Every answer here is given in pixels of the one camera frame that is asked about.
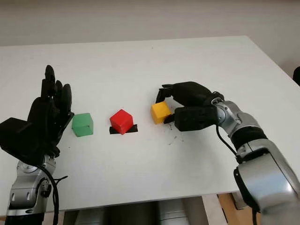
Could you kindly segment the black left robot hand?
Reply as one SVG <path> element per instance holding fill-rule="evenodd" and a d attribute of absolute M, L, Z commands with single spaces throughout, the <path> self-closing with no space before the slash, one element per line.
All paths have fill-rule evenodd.
<path fill-rule="evenodd" d="M 57 145 L 74 116 L 71 105 L 70 85 L 55 79 L 53 67 L 47 65 L 41 95 L 33 101 L 27 119 L 37 132 L 37 147 L 30 154 L 28 164 L 41 165 L 45 155 L 53 158 L 60 155 Z"/>

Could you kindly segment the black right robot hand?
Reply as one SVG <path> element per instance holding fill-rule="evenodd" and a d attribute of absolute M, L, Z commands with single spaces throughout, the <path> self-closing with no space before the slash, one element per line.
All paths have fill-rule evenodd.
<path fill-rule="evenodd" d="M 158 91 L 156 103 L 164 102 L 169 97 L 173 97 L 182 107 L 168 115 L 163 120 L 164 124 L 174 122 L 179 131 L 193 131 L 218 123 L 217 108 L 212 101 L 224 100 L 219 92 L 212 92 L 196 82 L 163 84 Z"/>

